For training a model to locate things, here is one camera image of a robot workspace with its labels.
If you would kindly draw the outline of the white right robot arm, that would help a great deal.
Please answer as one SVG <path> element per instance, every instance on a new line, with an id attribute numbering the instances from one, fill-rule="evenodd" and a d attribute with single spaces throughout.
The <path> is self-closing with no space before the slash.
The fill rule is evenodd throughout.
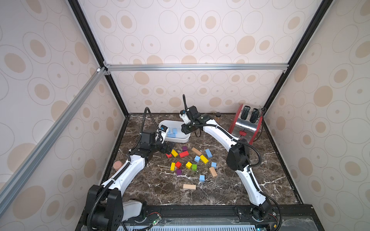
<path id="1" fill-rule="evenodd" d="M 253 167 L 261 164 L 260 153 L 245 139 L 239 139 L 222 128 L 209 114 L 201 114 L 195 106 L 187 107 L 180 111 L 184 121 L 181 131 L 185 134 L 204 131 L 215 138 L 228 151 L 226 163 L 241 179 L 249 196 L 251 215 L 256 221 L 266 219 L 272 211 L 270 196 L 265 194 L 253 173 Z"/>

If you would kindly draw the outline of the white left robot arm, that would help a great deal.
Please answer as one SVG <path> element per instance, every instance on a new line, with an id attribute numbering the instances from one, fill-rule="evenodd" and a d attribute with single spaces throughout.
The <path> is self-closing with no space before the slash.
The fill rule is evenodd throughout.
<path id="1" fill-rule="evenodd" d="M 122 196 L 156 152 L 166 153 L 164 142 L 167 127 L 158 131 L 142 131 L 138 145 L 129 150 L 129 158 L 122 167 L 101 185 L 93 185 L 87 193 L 83 224 L 89 231 L 116 231 L 123 221 L 142 214 L 144 203 L 122 201 Z"/>

